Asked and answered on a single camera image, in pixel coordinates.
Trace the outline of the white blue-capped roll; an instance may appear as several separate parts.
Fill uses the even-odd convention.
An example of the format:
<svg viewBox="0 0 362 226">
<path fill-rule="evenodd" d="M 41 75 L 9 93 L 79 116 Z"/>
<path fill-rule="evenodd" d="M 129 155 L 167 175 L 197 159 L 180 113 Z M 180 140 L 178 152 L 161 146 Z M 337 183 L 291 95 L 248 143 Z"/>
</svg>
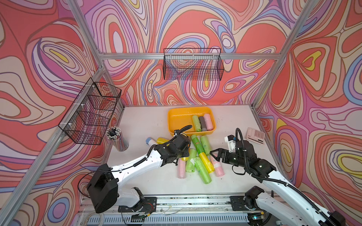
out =
<svg viewBox="0 0 362 226">
<path fill-rule="evenodd" d="M 148 138 L 146 139 L 146 144 L 151 147 L 151 146 L 153 146 L 153 145 L 157 145 L 157 142 L 156 142 L 153 138 L 148 137 Z"/>
</svg>

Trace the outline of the light green trash bag roll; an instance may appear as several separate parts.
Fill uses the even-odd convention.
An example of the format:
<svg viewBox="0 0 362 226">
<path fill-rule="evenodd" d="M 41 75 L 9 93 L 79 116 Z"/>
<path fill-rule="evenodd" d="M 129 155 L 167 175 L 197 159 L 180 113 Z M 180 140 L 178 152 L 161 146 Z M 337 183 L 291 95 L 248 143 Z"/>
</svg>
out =
<svg viewBox="0 0 362 226">
<path fill-rule="evenodd" d="M 193 121 L 193 126 L 194 126 L 195 131 L 196 132 L 201 132 L 202 127 L 201 127 L 199 117 L 197 115 L 193 115 L 192 116 L 192 121 Z"/>
</svg>

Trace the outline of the dark grey trash bag roll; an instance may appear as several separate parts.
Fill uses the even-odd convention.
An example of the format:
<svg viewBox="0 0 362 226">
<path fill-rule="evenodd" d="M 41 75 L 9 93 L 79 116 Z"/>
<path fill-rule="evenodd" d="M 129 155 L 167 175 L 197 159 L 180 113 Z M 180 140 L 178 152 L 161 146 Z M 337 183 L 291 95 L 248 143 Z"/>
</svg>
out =
<svg viewBox="0 0 362 226">
<path fill-rule="evenodd" d="M 207 131 L 207 126 L 206 126 L 206 122 L 203 116 L 199 117 L 199 122 L 200 122 L 200 126 L 201 126 L 201 131 Z"/>
</svg>

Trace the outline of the yellow plastic storage box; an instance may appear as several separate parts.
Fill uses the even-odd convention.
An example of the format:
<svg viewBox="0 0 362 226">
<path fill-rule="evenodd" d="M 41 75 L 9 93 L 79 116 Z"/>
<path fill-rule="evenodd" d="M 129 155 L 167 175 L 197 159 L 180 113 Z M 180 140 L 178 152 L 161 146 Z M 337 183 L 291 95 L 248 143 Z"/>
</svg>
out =
<svg viewBox="0 0 362 226">
<path fill-rule="evenodd" d="M 199 107 L 182 107 L 182 108 L 173 108 L 168 111 L 168 130 L 171 135 L 174 135 L 175 130 L 180 130 L 181 128 L 192 125 L 193 120 L 192 116 L 204 116 L 204 114 L 210 115 L 210 122 L 213 126 L 212 130 L 200 131 L 196 132 L 194 128 L 191 128 L 185 131 L 185 134 L 191 136 L 193 134 L 197 136 L 203 135 L 211 135 L 216 130 L 216 121 L 213 115 L 212 110 L 206 106 L 199 106 Z"/>
</svg>

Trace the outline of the pink labelled trash bag roll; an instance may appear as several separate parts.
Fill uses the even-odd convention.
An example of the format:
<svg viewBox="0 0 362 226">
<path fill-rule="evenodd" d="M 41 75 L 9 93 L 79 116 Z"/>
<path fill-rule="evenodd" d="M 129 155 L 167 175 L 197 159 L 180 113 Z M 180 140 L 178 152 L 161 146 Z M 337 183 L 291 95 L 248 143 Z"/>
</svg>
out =
<svg viewBox="0 0 362 226">
<path fill-rule="evenodd" d="M 214 167 L 214 172 L 217 177 L 223 177 L 225 175 L 221 163 L 217 163 L 217 164 L 212 163 L 212 165 Z"/>
</svg>

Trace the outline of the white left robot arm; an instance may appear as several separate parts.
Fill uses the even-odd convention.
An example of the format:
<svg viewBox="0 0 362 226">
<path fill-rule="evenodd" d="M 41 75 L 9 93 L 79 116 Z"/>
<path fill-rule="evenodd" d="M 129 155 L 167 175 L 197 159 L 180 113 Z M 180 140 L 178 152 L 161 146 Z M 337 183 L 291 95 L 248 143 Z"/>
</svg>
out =
<svg viewBox="0 0 362 226">
<path fill-rule="evenodd" d="M 140 208 L 145 203 L 139 188 L 122 189 L 128 181 L 154 169 L 189 156 L 190 138 L 184 134 L 174 136 L 164 144 L 152 145 L 149 151 L 133 161 L 109 167 L 103 164 L 94 172 L 87 191 L 96 213 L 113 206 Z"/>
</svg>

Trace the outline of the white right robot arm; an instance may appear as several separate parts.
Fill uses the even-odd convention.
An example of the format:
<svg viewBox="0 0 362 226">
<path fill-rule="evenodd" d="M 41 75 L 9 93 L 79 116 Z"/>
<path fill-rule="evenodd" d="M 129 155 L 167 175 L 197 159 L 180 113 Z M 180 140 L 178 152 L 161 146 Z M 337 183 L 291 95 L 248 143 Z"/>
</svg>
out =
<svg viewBox="0 0 362 226">
<path fill-rule="evenodd" d="M 330 212 L 311 200 L 292 185 L 270 162 L 257 157 L 254 147 L 246 140 L 235 138 L 228 142 L 235 150 L 219 148 L 210 152 L 217 161 L 242 167 L 245 173 L 275 191 L 285 204 L 275 200 L 262 188 L 249 189 L 242 204 L 249 209 L 261 209 L 274 215 L 288 226 L 344 226 L 345 217 L 338 211 Z"/>
</svg>

